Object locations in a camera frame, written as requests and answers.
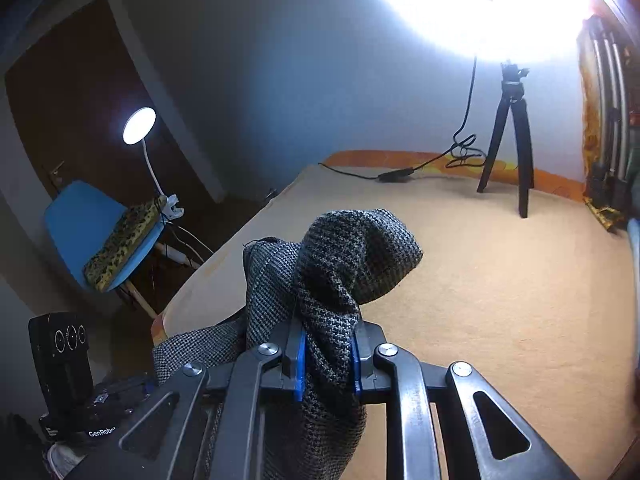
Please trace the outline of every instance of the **black cable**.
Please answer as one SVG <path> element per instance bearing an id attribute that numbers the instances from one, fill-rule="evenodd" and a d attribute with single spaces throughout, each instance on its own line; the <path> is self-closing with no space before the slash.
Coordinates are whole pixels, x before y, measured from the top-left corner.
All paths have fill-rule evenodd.
<path id="1" fill-rule="evenodd" d="M 320 166 L 324 166 L 328 170 L 335 171 L 335 173 L 340 173 L 341 175 L 357 176 L 358 178 L 363 178 L 364 180 L 377 180 L 378 179 L 378 175 L 377 176 L 359 175 L 357 173 L 349 173 L 348 171 L 336 170 L 335 168 L 332 168 L 331 166 L 326 165 L 324 162 L 318 162 L 318 164 L 320 164 Z"/>
<path id="2" fill-rule="evenodd" d="M 349 173 L 348 171 L 336 170 L 335 168 L 332 168 L 331 166 L 328 166 L 322 162 L 319 162 L 320 166 L 324 166 L 325 168 L 328 168 L 331 171 L 335 171 L 335 173 L 340 173 L 348 176 L 355 176 L 357 178 L 362 178 L 364 180 L 379 180 L 380 182 L 400 182 L 401 180 L 404 180 L 406 177 L 408 177 L 415 171 L 421 170 L 426 165 L 431 164 L 432 162 L 435 162 L 436 160 L 442 158 L 443 156 L 449 155 L 449 153 L 451 154 L 452 159 L 446 163 L 445 168 L 447 169 L 460 168 L 462 166 L 470 166 L 472 168 L 482 168 L 486 161 L 486 153 L 480 148 L 473 147 L 473 144 L 476 142 L 476 140 L 478 140 L 478 136 L 476 136 L 476 134 L 471 134 L 462 140 L 458 140 L 458 136 L 460 133 L 462 133 L 462 130 L 465 129 L 466 121 L 469 118 L 469 110 L 471 110 L 471 100 L 474 94 L 474 86 L 476 85 L 476 67 L 477 66 L 478 66 L 478 56 L 475 56 L 474 65 L 473 65 L 473 68 L 471 69 L 471 82 L 469 83 L 469 94 L 466 99 L 465 116 L 462 119 L 462 124 L 460 125 L 458 130 L 453 134 L 452 136 L 453 143 L 446 152 L 442 152 L 441 154 L 436 155 L 433 158 L 430 158 L 429 160 L 427 160 L 426 162 L 423 162 L 422 164 L 420 164 L 419 166 L 416 166 L 415 168 L 408 167 L 408 168 L 401 168 L 400 170 L 385 171 L 385 173 L 380 173 L 377 176 L 365 176 L 357 173 Z M 482 158 L 482 161 L 478 163 L 471 163 L 471 162 L 468 162 L 470 158 Z"/>
<path id="3" fill-rule="evenodd" d="M 129 298 L 129 306 L 135 306 L 138 304 L 138 300 L 136 300 L 136 298 L 133 297 L 133 294 L 131 294 L 125 287 L 123 284 L 118 285 L 115 289 L 116 294 L 118 292 L 123 293 L 127 298 Z"/>

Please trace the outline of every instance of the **desk lamp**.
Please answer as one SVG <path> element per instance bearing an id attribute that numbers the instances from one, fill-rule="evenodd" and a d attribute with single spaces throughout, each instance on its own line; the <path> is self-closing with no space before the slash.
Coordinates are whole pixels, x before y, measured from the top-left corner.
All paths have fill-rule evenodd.
<path id="1" fill-rule="evenodd" d="M 122 132 L 122 139 L 126 144 L 136 144 L 138 142 L 142 142 L 142 150 L 145 153 L 146 166 L 149 168 L 149 173 L 151 173 L 151 178 L 154 180 L 156 184 L 156 189 L 158 189 L 158 193 L 161 196 L 166 196 L 162 188 L 160 187 L 160 183 L 156 178 L 156 174 L 154 173 L 153 168 L 151 167 L 151 163 L 149 162 L 149 156 L 146 152 L 146 142 L 145 137 L 151 131 L 154 123 L 156 122 L 156 112 L 149 107 L 140 108 L 140 110 L 135 111 L 131 117 L 127 120 L 127 123 L 124 125 L 124 131 Z M 176 195 L 168 196 L 166 199 L 166 205 L 162 209 L 162 214 L 165 216 L 167 220 L 174 220 L 176 218 L 180 218 L 184 215 L 184 208 L 176 207 L 175 205 L 178 203 L 178 197 Z"/>

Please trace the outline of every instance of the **cable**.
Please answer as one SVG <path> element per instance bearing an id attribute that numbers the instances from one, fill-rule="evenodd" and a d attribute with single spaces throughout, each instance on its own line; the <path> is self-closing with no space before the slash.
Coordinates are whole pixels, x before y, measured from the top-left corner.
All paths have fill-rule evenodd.
<path id="1" fill-rule="evenodd" d="M 184 242 L 184 241 L 182 241 L 180 238 L 178 238 L 178 235 L 174 232 L 174 230 L 173 230 L 173 229 L 171 229 L 171 234 L 172 234 L 172 235 L 174 235 L 174 238 L 175 238 L 176 240 L 178 240 L 182 245 L 184 245 L 184 246 L 188 247 L 189 249 L 191 249 L 191 252 L 192 252 L 193 254 L 195 254 L 195 255 L 198 257 L 198 259 L 199 259 L 202 263 L 204 263 L 204 259 L 203 259 L 203 257 L 202 257 L 202 256 L 200 256 L 200 254 L 198 253 L 198 251 L 196 251 L 196 249 L 194 249 L 193 247 L 191 247 L 187 242 Z M 191 263 L 191 259 L 190 259 L 190 257 L 188 257 L 188 256 L 187 256 L 187 259 L 188 259 L 189 263 Z"/>
<path id="2" fill-rule="evenodd" d="M 191 252 L 193 252 L 193 254 L 195 254 L 202 263 L 204 263 L 204 258 L 202 256 L 200 256 L 200 253 L 198 251 L 196 251 L 196 249 L 191 247 L 187 242 L 183 241 L 181 238 L 178 238 L 178 235 L 174 231 L 174 225 L 175 224 L 172 223 L 170 220 L 168 220 L 167 217 L 164 214 L 161 213 L 161 215 L 162 215 L 162 224 L 163 225 L 166 226 L 167 224 L 171 224 L 171 228 L 169 229 L 169 231 L 171 231 L 171 234 L 174 236 L 174 238 L 177 241 L 179 241 L 182 245 L 184 245 L 185 247 L 189 248 L 191 250 Z M 187 256 L 187 260 L 189 261 L 190 265 L 193 263 L 191 258 L 188 257 L 188 256 Z"/>
<path id="3" fill-rule="evenodd" d="M 332 168 L 331 166 L 326 165 L 324 162 L 318 162 L 318 164 L 320 164 L 320 166 L 324 166 L 328 170 L 335 171 L 335 173 L 340 173 L 340 174 L 349 175 L 349 176 L 357 176 L 358 178 L 363 178 L 364 180 L 377 180 L 378 179 L 378 176 L 365 176 L 365 175 L 359 175 L 357 173 L 349 173 L 348 171 L 336 170 L 335 168 Z"/>
<path id="4" fill-rule="evenodd" d="M 471 110 L 471 100 L 474 94 L 474 86 L 476 85 L 476 67 L 477 66 L 478 66 L 478 56 L 474 56 L 474 65 L 473 65 L 473 68 L 471 69 L 471 82 L 469 83 L 469 94 L 466 99 L 465 116 L 462 119 L 462 124 L 460 125 L 458 130 L 453 134 L 452 136 L 453 143 L 446 152 L 442 152 L 439 155 L 436 155 L 433 158 L 430 158 L 429 160 L 427 160 L 426 162 L 423 162 L 422 164 L 416 166 L 415 168 L 410 166 L 408 168 L 401 168 L 400 170 L 385 171 L 385 173 L 380 173 L 377 176 L 365 176 L 357 173 L 349 173 L 348 171 L 336 170 L 335 168 L 332 168 L 331 166 L 328 166 L 323 162 L 319 163 L 320 166 L 324 166 L 325 168 L 328 168 L 331 171 L 335 171 L 335 173 L 340 173 L 348 176 L 355 176 L 357 178 L 362 178 L 364 180 L 378 180 L 380 182 L 400 182 L 401 180 L 404 180 L 406 177 L 408 177 L 415 171 L 421 170 L 426 165 L 431 164 L 432 162 L 435 162 L 436 160 L 442 158 L 443 156 L 449 155 L 449 153 L 451 154 L 452 159 L 445 164 L 445 168 L 447 169 L 460 168 L 462 166 L 470 166 L 472 168 L 482 168 L 486 161 L 486 153 L 480 148 L 473 147 L 473 144 L 476 142 L 476 140 L 478 140 L 478 136 L 476 136 L 476 134 L 471 134 L 462 140 L 458 140 L 458 136 L 462 132 L 462 130 L 465 129 L 466 120 L 468 120 L 469 118 L 469 110 Z M 470 158 L 482 158 L 482 161 L 478 163 L 471 163 L 471 162 L 468 162 Z"/>
<path id="5" fill-rule="evenodd" d="M 167 221 L 166 221 L 166 223 L 167 223 L 167 224 L 171 224 L 171 225 L 175 225 L 178 229 L 181 229 L 182 231 L 184 231 L 185 233 L 187 233 L 190 237 L 194 238 L 194 240 L 196 240 L 196 241 L 197 241 L 201 246 L 203 246 L 203 247 L 204 247 L 207 251 L 209 251 L 211 254 L 214 254 L 214 252 L 213 252 L 211 249 L 209 249 L 209 247 L 207 247 L 207 246 L 205 245 L 205 243 L 204 243 L 202 240 L 200 240 L 200 239 L 199 239 L 195 234 L 188 232 L 188 231 L 187 231 L 187 229 L 185 229 L 185 228 L 184 228 L 184 227 L 182 227 L 182 226 L 179 226 L 178 224 L 174 224 L 174 223 L 173 223 L 173 222 L 171 222 L 170 220 L 167 220 Z"/>

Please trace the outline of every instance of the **brown door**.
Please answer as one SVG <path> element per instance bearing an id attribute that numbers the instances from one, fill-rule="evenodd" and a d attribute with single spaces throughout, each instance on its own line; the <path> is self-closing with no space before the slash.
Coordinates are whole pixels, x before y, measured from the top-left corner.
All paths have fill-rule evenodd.
<path id="1" fill-rule="evenodd" d="M 142 145 L 122 140 L 127 118 L 154 104 L 107 0 L 56 25 L 12 66 L 5 83 L 20 138 L 52 198 L 73 180 L 124 205 L 154 197 Z M 180 223 L 194 224 L 213 202 L 159 114 L 145 140 L 162 190 L 177 194 L 186 210 Z"/>

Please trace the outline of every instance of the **dark cloth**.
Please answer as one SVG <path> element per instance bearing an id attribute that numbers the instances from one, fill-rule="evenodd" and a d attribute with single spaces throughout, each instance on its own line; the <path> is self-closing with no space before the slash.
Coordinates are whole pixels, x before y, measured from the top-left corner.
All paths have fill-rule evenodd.
<path id="1" fill-rule="evenodd" d="M 257 241 L 243 254 L 244 313 L 158 345 L 158 379 L 191 360 L 207 366 L 233 361 L 268 341 L 273 327 L 297 309 L 307 337 L 305 392 L 302 402 L 268 407 L 264 477 L 337 480 L 366 422 L 351 370 L 359 306 L 394 288 L 421 257 L 413 235 L 383 209 L 326 213 L 301 243 Z"/>

